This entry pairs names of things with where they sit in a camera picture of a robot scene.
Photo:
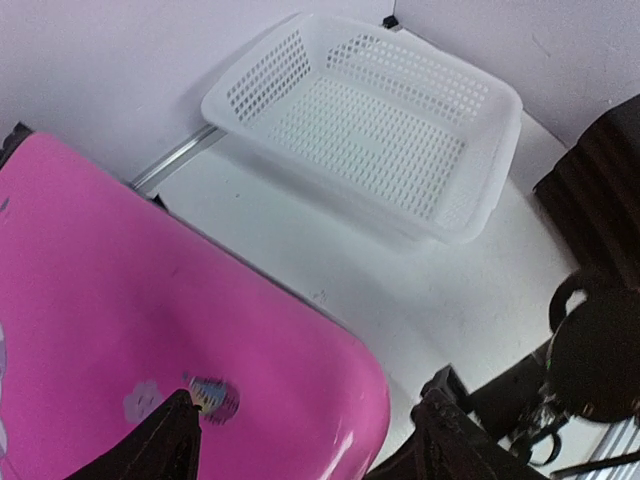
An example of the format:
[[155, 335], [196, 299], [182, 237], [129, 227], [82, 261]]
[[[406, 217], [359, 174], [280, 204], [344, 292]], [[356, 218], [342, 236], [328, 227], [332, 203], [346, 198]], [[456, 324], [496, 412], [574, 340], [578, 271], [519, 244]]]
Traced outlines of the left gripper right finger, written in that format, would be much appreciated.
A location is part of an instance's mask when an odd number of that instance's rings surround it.
[[442, 391], [411, 411], [414, 432], [367, 479], [542, 479], [476, 425]]

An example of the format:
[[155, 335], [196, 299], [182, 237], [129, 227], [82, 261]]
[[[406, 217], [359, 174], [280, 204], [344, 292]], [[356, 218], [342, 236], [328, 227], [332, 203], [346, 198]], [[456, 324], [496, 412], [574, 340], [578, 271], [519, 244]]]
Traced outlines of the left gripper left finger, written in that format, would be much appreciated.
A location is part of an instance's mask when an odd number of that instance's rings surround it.
[[178, 389], [111, 450], [72, 479], [195, 479], [202, 431], [201, 407]]

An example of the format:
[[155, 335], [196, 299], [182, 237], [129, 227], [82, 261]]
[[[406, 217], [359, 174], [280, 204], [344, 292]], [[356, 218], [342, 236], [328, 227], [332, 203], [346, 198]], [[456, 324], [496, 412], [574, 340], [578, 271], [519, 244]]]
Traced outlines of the pink hard-shell suitcase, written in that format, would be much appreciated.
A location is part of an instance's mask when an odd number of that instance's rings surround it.
[[353, 334], [17, 125], [1, 145], [1, 475], [72, 479], [178, 389], [195, 479], [360, 479], [390, 423]]

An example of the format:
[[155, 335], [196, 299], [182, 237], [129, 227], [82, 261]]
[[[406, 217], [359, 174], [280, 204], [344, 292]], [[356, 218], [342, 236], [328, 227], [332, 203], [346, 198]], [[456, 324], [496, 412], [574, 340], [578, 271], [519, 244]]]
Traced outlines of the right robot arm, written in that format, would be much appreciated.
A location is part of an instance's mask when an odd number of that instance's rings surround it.
[[552, 336], [468, 392], [452, 366], [413, 407], [415, 431], [373, 477], [537, 479], [533, 446], [571, 418], [613, 424], [639, 415], [639, 291], [579, 270], [549, 305]]

